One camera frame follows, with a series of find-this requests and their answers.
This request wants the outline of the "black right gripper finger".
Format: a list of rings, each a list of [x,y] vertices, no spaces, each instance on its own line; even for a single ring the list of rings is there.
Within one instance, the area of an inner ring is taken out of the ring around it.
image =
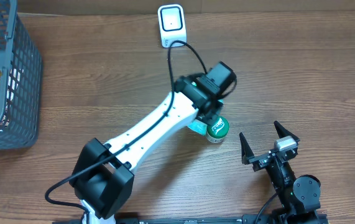
[[[285,129],[278,121],[274,121],[274,126],[277,131],[277,134],[280,139],[290,136],[292,137],[296,142],[300,141],[300,138],[291,133],[289,130]]]
[[[254,153],[250,148],[243,133],[239,133],[240,143],[241,143],[241,158],[243,164],[250,164],[250,160],[254,158]]]

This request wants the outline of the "green lid jar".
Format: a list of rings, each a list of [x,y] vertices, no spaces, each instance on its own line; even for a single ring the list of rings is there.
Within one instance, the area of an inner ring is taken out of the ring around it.
[[[220,116],[212,125],[206,128],[206,138],[211,143],[221,143],[229,132],[229,122],[223,116]]]

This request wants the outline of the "teal wipes packet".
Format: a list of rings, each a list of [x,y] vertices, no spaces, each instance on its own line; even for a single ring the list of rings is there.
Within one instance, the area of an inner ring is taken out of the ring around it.
[[[195,119],[194,121],[192,121],[187,127],[189,129],[191,129],[192,131],[205,136],[206,132],[207,132],[207,124]]]

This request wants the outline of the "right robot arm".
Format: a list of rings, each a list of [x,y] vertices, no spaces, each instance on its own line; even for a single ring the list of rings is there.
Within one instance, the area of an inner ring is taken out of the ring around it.
[[[243,223],[327,223],[325,215],[319,216],[321,208],[321,183],[313,175],[296,177],[289,160],[298,154],[300,138],[274,121],[279,136],[274,147],[267,153],[255,156],[243,133],[239,133],[241,158],[253,170],[266,170],[275,189],[256,215],[243,215]]]

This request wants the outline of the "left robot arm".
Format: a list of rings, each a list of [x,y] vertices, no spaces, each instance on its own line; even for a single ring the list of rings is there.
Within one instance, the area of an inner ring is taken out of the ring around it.
[[[223,98],[236,86],[236,74],[219,62],[206,73],[182,76],[153,112],[125,133],[83,147],[70,181],[84,209],[82,223],[114,223],[132,193],[137,168],[154,149],[178,130],[189,127],[205,136],[221,122]]]

